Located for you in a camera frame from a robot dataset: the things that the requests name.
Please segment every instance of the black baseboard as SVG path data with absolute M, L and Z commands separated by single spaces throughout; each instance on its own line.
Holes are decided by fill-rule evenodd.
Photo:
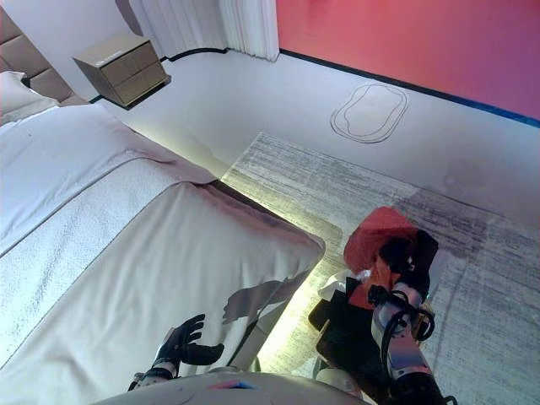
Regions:
M 94 104 L 96 101 L 99 101 L 103 99 L 104 97 L 100 94 L 97 97 L 94 97 L 92 100 L 89 101 L 90 104 Z
M 434 97 L 439 97 L 440 99 L 443 99 L 443 100 L 453 101 L 454 103 L 466 105 L 467 107 L 476 108 L 482 111 L 487 111 L 497 116 L 503 116 L 504 118 L 510 118 L 511 120 L 522 122 L 524 124 L 540 128 L 540 120 L 537 120 L 536 118 L 523 116 L 522 114 L 518 114 L 512 111 L 503 110 L 502 108 L 495 107 L 493 105 L 479 103 L 477 101 L 465 99 L 457 95 L 447 94 L 439 90 L 428 89 L 422 86 L 418 86 L 416 84 L 411 84 L 411 83 L 403 82 L 402 80 L 397 80 L 395 78 L 388 78 L 387 76 L 382 76 L 380 74 L 370 73 L 364 70 L 355 69 L 353 67 L 340 65 L 339 63 L 325 61 L 323 59 L 319 59 L 316 57 L 309 57 L 307 55 L 293 52 L 293 51 L 288 51 L 286 49 L 280 48 L 279 51 L 289 57 L 296 57 L 296 58 L 303 59 L 308 62 L 313 62 L 318 65 L 326 66 L 327 68 L 341 70 L 343 72 L 356 74 L 359 76 L 363 76 L 365 78 L 373 78 L 383 83 L 393 84 L 395 86 L 403 87 L 404 89 L 418 91 L 419 93 L 423 93 L 425 95 L 433 95 Z
M 203 53 L 203 52 L 216 52 L 216 53 L 227 53 L 229 51 L 229 48 L 225 49 L 219 49 L 219 48 L 197 48 L 197 49 L 191 49 L 189 51 L 185 51 L 182 53 L 179 53 L 178 55 L 174 55 L 173 57 L 167 57 L 166 59 L 169 59 L 171 62 L 177 61 L 181 57 L 189 57 L 190 55 L 194 55 L 196 53 Z

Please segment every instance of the red bag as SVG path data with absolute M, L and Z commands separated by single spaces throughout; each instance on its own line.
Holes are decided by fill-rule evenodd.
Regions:
M 379 257 L 379 250 L 393 238 L 410 240 L 413 247 L 417 231 L 404 216 L 390 207 L 377 208 L 365 217 L 348 238 L 343 258 L 353 273 L 371 269 L 371 275 L 354 290 L 349 304 L 373 309 L 367 297 L 371 285 L 382 285 L 389 290 L 393 288 L 399 274 L 392 274 Z

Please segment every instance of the robotic hand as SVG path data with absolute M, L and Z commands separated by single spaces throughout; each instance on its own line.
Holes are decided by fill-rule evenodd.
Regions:
M 159 346 L 150 370 L 144 374 L 135 374 L 128 391 L 176 378 L 180 362 L 189 365 L 210 365 L 218 361 L 224 350 L 223 344 L 202 346 L 194 343 L 202 336 L 196 331 L 203 328 L 203 321 L 204 314 L 201 314 L 185 321 L 179 327 L 172 327 Z
M 396 405 L 438 405 L 452 402 L 443 398 L 426 362 L 418 341 L 423 341 L 435 329 L 433 315 L 420 308 L 429 291 L 429 266 L 438 250 L 438 243 L 427 232 L 419 230 L 413 254 L 407 254 L 403 240 L 391 240 L 379 254 L 394 273 L 400 273 L 394 290 L 372 286 L 368 294 L 375 306 L 371 334 L 381 348 L 381 362 L 388 380 L 390 394 Z M 419 323 L 416 339 L 412 325 Z

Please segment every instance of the carpet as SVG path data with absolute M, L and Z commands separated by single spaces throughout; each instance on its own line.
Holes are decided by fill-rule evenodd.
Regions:
M 263 371 L 312 376 L 316 292 L 345 267 L 359 222 L 387 205 L 451 253 L 431 301 L 435 332 L 422 346 L 443 394 L 460 404 L 538 403 L 538 229 L 266 134 L 222 181 L 327 243 L 259 353 Z

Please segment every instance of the red wall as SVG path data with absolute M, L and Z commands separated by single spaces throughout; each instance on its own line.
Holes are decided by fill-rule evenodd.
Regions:
M 540 119 L 540 0 L 277 0 L 279 46 Z

